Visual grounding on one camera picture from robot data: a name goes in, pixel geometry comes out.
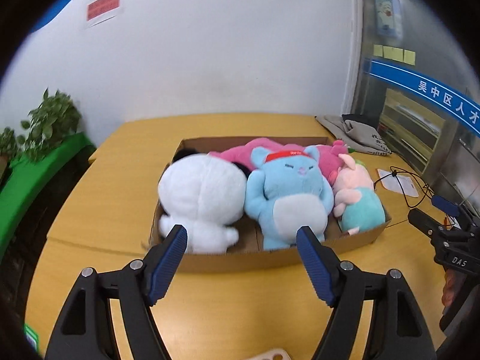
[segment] red headband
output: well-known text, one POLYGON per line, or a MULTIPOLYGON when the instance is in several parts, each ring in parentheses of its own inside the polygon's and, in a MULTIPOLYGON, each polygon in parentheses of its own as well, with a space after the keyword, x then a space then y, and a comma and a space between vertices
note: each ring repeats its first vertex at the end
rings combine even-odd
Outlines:
POLYGON ((305 157, 310 157, 308 154, 300 150, 277 151, 276 153, 270 153, 265 158, 265 162, 276 160, 277 158, 292 157, 294 155, 304 155, 305 157))

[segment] white plush toy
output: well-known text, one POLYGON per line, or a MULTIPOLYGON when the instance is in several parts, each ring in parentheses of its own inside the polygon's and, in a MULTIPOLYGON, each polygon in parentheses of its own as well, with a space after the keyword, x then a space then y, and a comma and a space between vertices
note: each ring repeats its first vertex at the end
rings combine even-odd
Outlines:
POLYGON ((246 183, 236 165, 207 154, 172 163, 158 184, 166 213, 159 220, 160 234, 166 237, 174 225, 182 225, 188 253, 225 253, 239 239, 238 231, 226 225, 243 215, 246 183))

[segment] blue koala plush toy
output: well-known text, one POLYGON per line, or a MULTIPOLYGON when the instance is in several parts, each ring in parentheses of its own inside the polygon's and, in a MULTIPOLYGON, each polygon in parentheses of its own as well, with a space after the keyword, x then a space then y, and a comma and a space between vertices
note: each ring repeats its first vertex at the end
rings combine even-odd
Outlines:
POLYGON ((258 169, 247 180, 245 212, 260 224, 264 250, 289 248, 302 226, 325 240, 334 197, 318 168, 319 157, 316 146, 279 152, 257 147, 251 152, 258 169))

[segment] yellow wooden desk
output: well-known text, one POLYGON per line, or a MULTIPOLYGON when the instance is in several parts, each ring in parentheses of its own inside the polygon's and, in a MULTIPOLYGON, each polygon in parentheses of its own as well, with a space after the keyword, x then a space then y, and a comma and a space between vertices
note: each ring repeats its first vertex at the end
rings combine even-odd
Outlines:
MULTIPOLYGON (((92 166, 60 210, 48 237, 96 250, 139 257, 145 254, 155 207, 157 184, 182 139, 200 136, 319 136, 332 137, 313 116, 283 114, 188 115, 125 123, 95 152, 92 166)), ((396 154, 354 153, 373 180, 376 169, 390 165, 411 168, 396 154)), ((405 221, 403 196, 385 190, 378 195, 392 217, 405 221)), ((410 204, 419 199, 409 198, 410 204)), ((429 211, 426 199, 420 208, 429 211)))
MULTIPOLYGON (((434 249, 407 222, 388 227, 371 245, 340 256, 361 269, 385 273, 398 268, 412 288, 437 347, 442 315, 443 269, 434 249)), ((49 239, 37 266, 27 304, 26 322, 45 351, 62 304, 86 266, 97 271, 122 268, 132 258, 49 239)), ((113 319, 123 359, 131 359, 118 302, 113 319)), ((177 274, 166 297, 152 309, 174 359, 241 360, 273 347, 294 360, 310 359, 330 316, 302 265, 237 274, 177 274)), ((371 302, 366 302, 351 359, 362 358, 371 302)))

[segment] blue sign with chinese text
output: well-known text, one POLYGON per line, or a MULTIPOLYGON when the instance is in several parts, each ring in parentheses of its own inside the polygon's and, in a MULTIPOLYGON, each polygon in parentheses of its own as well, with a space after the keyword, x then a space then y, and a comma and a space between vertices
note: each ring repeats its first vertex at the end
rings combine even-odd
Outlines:
POLYGON ((453 88, 404 67, 377 60, 371 60, 370 75, 438 105, 480 137, 480 106, 453 88))

